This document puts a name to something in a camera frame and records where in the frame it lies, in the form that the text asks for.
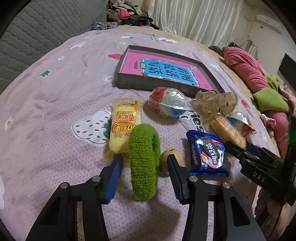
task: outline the metal screw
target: metal screw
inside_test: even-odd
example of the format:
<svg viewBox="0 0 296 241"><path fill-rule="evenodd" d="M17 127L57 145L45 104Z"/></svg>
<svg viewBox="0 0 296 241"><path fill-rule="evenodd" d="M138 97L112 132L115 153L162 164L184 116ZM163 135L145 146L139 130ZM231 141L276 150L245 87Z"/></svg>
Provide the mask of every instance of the metal screw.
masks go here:
<svg viewBox="0 0 296 241"><path fill-rule="evenodd" d="M192 182L197 182L198 178L196 176L190 176L189 180Z"/></svg>
<svg viewBox="0 0 296 241"><path fill-rule="evenodd" d="M227 189L231 187L231 185L229 183L223 183L222 186Z"/></svg>
<svg viewBox="0 0 296 241"><path fill-rule="evenodd" d="M92 180L93 180L94 182L98 182L98 181L101 180L101 177L100 177L100 176L94 176L94 177L92 178Z"/></svg>
<svg viewBox="0 0 296 241"><path fill-rule="evenodd" d="M68 187L68 183L62 183L62 184L60 185L60 187L61 187L61 189L65 189L65 188Z"/></svg>

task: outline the oreo package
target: oreo package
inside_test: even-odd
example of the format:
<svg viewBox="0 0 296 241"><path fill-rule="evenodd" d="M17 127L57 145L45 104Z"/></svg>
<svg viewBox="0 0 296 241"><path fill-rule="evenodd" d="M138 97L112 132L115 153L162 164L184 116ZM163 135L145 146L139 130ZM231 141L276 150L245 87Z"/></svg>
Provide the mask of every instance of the oreo package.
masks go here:
<svg viewBox="0 0 296 241"><path fill-rule="evenodd" d="M191 146L191 170L193 176L229 176L224 166L225 147L220 137L196 130L186 133Z"/></svg>

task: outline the curtain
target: curtain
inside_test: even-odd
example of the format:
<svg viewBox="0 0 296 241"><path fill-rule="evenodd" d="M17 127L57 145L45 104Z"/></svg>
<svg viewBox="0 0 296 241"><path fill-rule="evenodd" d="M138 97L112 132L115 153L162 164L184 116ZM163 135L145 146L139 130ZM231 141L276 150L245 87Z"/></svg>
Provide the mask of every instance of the curtain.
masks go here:
<svg viewBox="0 0 296 241"><path fill-rule="evenodd" d="M150 0L148 14L163 31L225 47L243 0Z"/></svg>

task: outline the green yarn loop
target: green yarn loop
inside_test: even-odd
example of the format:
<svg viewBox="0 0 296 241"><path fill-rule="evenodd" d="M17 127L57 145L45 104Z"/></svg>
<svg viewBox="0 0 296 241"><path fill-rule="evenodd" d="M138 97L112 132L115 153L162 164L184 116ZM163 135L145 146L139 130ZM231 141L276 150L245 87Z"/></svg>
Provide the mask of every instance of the green yarn loop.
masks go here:
<svg viewBox="0 0 296 241"><path fill-rule="evenodd" d="M160 141L157 131L145 123L136 125L128 139L128 149L133 191L138 200L147 201L156 193L160 161Z"/></svg>

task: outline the green cloth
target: green cloth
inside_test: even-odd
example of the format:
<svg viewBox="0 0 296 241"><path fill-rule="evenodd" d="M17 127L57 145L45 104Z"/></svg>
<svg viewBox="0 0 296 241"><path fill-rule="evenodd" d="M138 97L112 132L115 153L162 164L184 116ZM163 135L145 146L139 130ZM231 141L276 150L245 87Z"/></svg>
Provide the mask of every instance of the green cloth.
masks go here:
<svg viewBox="0 0 296 241"><path fill-rule="evenodd" d="M128 138L131 160L131 183L138 200L147 201L156 194L160 162L160 140L154 127L136 125Z"/></svg>
<svg viewBox="0 0 296 241"><path fill-rule="evenodd" d="M268 73L265 73L264 75L267 83L269 84L270 88L274 89L276 92L278 92L278 88L281 85L281 81L279 80L278 77L275 75L271 75Z"/></svg>
<svg viewBox="0 0 296 241"><path fill-rule="evenodd" d="M290 101L272 88L264 88L253 94L253 97L257 100L261 113L266 110L276 110L285 113L292 112Z"/></svg>

